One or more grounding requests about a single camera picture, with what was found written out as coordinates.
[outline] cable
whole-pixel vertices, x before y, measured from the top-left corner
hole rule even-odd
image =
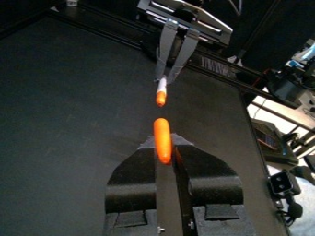
[[[266,101],[266,99],[264,99],[262,103],[260,104],[260,106],[258,106],[258,108],[257,108],[257,110],[256,110],[256,112],[254,112],[254,114],[253,114],[252,119],[256,118],[256,114],[257,114],[257,112],[258,112],[258,110],[260,110],[260,108],[261,108],[261,106],[262,106],[262,104],[264,104],[265,101]]]
[[[242,0],[238,0],[238,9],[236,8],[236,5],[233,4],[233,2],[230,0],[228,0],[232,6],[232,9],[236,13],[237,16],[241,15],[241,11],[242,11]]]
[[[290,219],[290,218],[288,220],[285,220],[288,227],[292,225],[293,221],[294,221],[294,219]]]
[[[302,83],[302,78],[300,78],[300,77],[297,77],[297,83],[298,83],[298,85],[300,85],[304,89],[308,89],[308,90],[313,90],[313,89],[315,89],[315,87],[309,87],[309,86],[304,85],[304,83]]]

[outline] gray surface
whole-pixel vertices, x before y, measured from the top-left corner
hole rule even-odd
[[[234,88],[182,70],[158,109],[145,55],[48,18],[0,54],[0,235],[101,235],[105,183],[158,116],[240,175],[258,235],[285,235]]]
[[[146,210],[145,214],[145,225],[137,225],[136,227],[116,227],[117,220],[120,217],[118,213],[109,213],[105,215],[106,217],[106,230],[102,235],[105,236],[156,236],[157,235],[157,217],[156,210]]]
[[[256,235],[253,230],[252,224],[246,218],[244,206],[241,205],[232,205],[229,206],[238,216],[237,219],[228,219],[228,220],[202,220],[202,216],[208,212],[208,208],[204,206],[194,206],[193,212],[196,218],[198,220],[198,227],[197,227],[197,236],[208,236],[209,231],[212,232],[210,235],[221,236],[221,235],[232,235],[232,236],[252,236]]]

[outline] black table surface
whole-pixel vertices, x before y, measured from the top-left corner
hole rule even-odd
[[[154,105],[154,63],[44,18],[0,41],[0,234],[101,235],[105,184],[164,117],[244,184],[258,235],[286,235],[238,90],[182,69]]]

